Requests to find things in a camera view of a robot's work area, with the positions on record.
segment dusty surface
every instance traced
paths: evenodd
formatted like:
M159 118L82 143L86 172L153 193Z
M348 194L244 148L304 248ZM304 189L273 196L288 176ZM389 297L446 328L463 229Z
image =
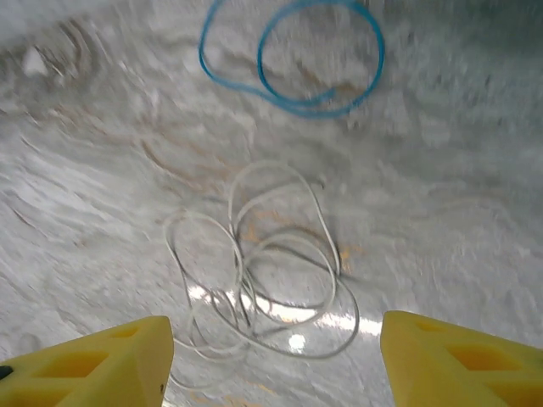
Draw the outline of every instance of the dusty surface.
M0 357L149 314L168 315L182 335L186 301L161 223L180 207L225 214L229 182L262 158L324 183L360 336L326 363L254 352L228 384L206 394L170 386L165 405L390 406L378 347L387 309L541 345L542 11L527 1L435 3L371 3L387 39L384 78L360 109L324 122L208 80L195 49L208 1L120 3L3 51ZM280 4L227 2L210 62L255 81L258 36ZM265 61L279 86L347 94L367 84L375 51L365 23L315 8L280 24ZM299 195L265 205L244 241L291 223L320 232L307 208ZM213 229L187 225L178 239L202 281L232 272ZM322 282L291 269L263 277L275 296L320 299ZM340 303L277 344L337 345L353 322ZM182 352L174 369L195 384L220 374Z

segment yellow plastic part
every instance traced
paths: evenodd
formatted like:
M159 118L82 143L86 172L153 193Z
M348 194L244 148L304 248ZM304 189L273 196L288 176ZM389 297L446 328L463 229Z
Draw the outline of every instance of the yellow plastic part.
M2 365L2 407L160 407L173 360L165 316L150 316Z
M381 351L397 407L543 407L543 351L402 311Z

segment white rock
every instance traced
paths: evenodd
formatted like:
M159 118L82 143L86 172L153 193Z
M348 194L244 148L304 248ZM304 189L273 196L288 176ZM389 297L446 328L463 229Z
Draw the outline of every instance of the white rock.
M34 47L28 48L23 57L23 72L26 76L48 75L48 67L45 66L42 55Z

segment blue cable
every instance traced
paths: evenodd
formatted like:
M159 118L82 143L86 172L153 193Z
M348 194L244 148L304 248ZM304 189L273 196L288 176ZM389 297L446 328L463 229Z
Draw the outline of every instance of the blue cable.
M210 67L205 62L204 48L205 48L205 42L207 40L207 35L210 31L211 24L213 23L213 19L215 18L215 14L217 10L219 9L219 7L224 2L225 0L215 0L213 4L211 5L205 17L204 26L202 27L202 33L200 35L200 41L198 45L198 55L199 55L200 66L202 67L202 70L204 70L205 74L213 82L216 82L219 85L228 87L235 91L247 92L256 96L260 96L261 98L274 104L280 109L283 109L289 112L290 114L295 114L295 115L305 117L308 119L331 119L334 117L341 116L343 114L347 114L352 109L359 106L364 101L364 99L366 99L370 95L370 93L373 92L373 90L377 86L379 79L381 78L381 74L383 73L383 64L384 64L383 33L381 32L381 29L379 28L379 24L373 18L372 14L364 6L362 6L359 3L356 3L355 0L299 0L280 8L279 11L275 13L275 15L271 18L271 20L266 25L260 37L259 44L258 44L258 52L256 56L256 68L258 70L258 76L260 78L260 82L262 83L262 86L266 89L265 91L254 86L244 84L242 82L231 81L227 78L216 75L215 73L211 71ZM270 35L270 33L273 31L273 29L276 27L276 25L279 23L279 21L281 21L282 19L284 19L285 17L289 16L292 13L296 13L300 11L303 8L308 8L311 6L315 6L317 4L344 5L345 7L349 8L350 10L354 11L355 13L359 14L361 17L366 19L367 22L372 27L373 32L375 33L375 37L377 38L378 50L379 50L379 63L378 63L377 71L375 73L375 76L373 77L372 82L367 87L367 89L361 95L352 99L344 107L333 109L333 110L311 110L307 108L314 108L318 104L321 104L333 98L333 96L335 95L335 89L333 88L328 89L327 91L322 92L309 99L299 100L299 99L290 98L288 96L282 95L280 92L274 89L272 85L270 85L270 83L266 79L266 75L264 73L264 67L262 63L262 54L264 52L264 47L266 45L266 39Z

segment white cable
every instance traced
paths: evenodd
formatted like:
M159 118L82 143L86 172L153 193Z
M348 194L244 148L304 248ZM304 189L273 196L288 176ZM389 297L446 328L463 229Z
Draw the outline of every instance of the white cable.
M296 231L298 232L296 234L287 233L285 231L276 231L264 240L262 240L260 243L256 244L256 246L254 246L252 249L247 250L246 252L242 250L238 234L239 226L243 221L245 215L248 214L250 210L252 210L252 208L254 208L254 206L256 206L257 204L262 204L266 200L285 193L287 190L293 189L293 187L296 185L295 183L289 183L280 187L274 187L272 190L269 190L267 192L263 192L262 194L251 198L245 205L242 206L239 212L234 215L234 197L238 185L241 183L241 181L252 171L270 168L280 169L288 172L291 176L297 178L299 184L301 184L304 189L307 190L307 192L310 194L311 200L313 201L316 209L316 215L321 222L322 229L324 230L329 250L332 252L333 263L329 261L328 256L325 254L325 252L320 249L315 243L313 243L313 241L315 241L316 239L309 236L306 231L301 231L300 229L296 229ZM234 274L232 275L232 281L229 287L232 289L233 292L233 300L228 297L227 293L224 290L213 290L199 283L196 278L191 276L183 267L179 255L176 251L174 228L178 223L185 219L207 221L219 228L219 230L222 231L229 238L233 249ZM332 358L333 356L343 352L355 340L356 334L358 333L360 325L360 311L358 309L355 295L340 279L341 262L339 259L338 249L332 239L330 231L328 230L327 224L322 216L321 207L318 203L315 193L311 189L309 182L297 170L281 162L265 160L250 164L243 170L241 170L232 182L232 186L228 195L228 221L228 228L226 228L225 226L221 225L221 223L219 223L217 220L213 219L208 215L201 214L199 212L183 210L175 213L165 223L166 244L168 246L168 249L170 250L171 256L176 261L176 264L182 274L183 287L185 290L185 295L188 299L188 308L190 310L186 324L186 331L189 342L183 342L182 340L177 338L175 338L175 342L186 349L191 349L196 354L201 356L204 360L215 363L229 363L233 361L243 360L247 356L250 346L255 346L256 348L272 351L298 360L324 360ZM321 265L315 260L307 259L304 255L297 254L290 248L282 247L281 243L287 243L290 245L292 245L292 243L298 243L304 245L319 254L324 264ZM268 313L266 313L257 304L258 298L264 299L270 306L280 303L275 302L269 296L255 289L255 277L252 275L249 267L252 262L260 259L264 255L273 256L278 254L297 259L298 261L304 261L307 264L314 265L316 270L326 272L329 275L330 289L326 295L326 298L315 308L311 308L311 310L315 311L315 314L309 318L306 318L305 320L294 322L279 321L271 315L268 315ZM230 346L220 347L211 345L205 339L204 335L200 331L198 322L196 321L196 315L204 306L204 301L202 301L202 303L200 304L193 305L193 301L188 291L188 280L191 283L196 284L203 290L204 296L209 299L211 308L215 311L220 321L230 332L233 332L239 338L238 343ZM355 317L353 330L349 338L341 346L325 354L297 354L275 348L264 342L267 338L276 335L279 332L292 331L295 328L310 325L320 320L327 312L329 312L330 308L332 307L333 302L337 297L338 286L340 286L349 294L350 300L353 304ZM249 307L244 304L244 299L247 299ZM223 314L223 311L219 309L219 305L224 303L226 303L227 305L227 315ZM263 332L255 332L255 323L258 316L266 317L269 321L275 323L277 327L268 329ZM195 333L198 334L198 341L194 335ZM173 375L171 375L171 380L181 388L193 391L204 391L209 390L210 388L215 387L217 384L231 378L234 370L235 368L229 370L222 379L214 380L213 382L205 384L203 386L188 385L179 381Z

